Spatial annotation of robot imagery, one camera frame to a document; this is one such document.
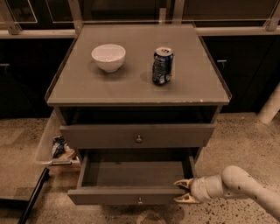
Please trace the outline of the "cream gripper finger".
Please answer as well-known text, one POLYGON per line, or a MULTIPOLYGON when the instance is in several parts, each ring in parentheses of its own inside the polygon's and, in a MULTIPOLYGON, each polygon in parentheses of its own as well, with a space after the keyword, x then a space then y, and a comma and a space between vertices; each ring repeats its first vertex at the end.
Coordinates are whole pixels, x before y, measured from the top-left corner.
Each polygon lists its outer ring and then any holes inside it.
POLYGON ((174 199, 177 203, 199 204, 200 201, 193 197, 189 192, 174 199))
POLYGON ((177 180, 175 181, 173 184, 175 186, 183 186, 186 189, 190 189, 191 185, 192 185, 193 179, 189 178, 189 179, 181 179, 181 180, 177 180))

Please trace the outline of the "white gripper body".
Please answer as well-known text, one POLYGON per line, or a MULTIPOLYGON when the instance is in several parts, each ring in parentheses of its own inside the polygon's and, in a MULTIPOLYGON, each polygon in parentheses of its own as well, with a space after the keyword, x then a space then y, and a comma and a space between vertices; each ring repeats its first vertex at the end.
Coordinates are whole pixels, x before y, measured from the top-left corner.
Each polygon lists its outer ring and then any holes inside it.
POLYGON ((194 178, 191 181, 190 194, 195 203, 202 203, 211 199, 210 194, 207 191, 206 178, 194 178))

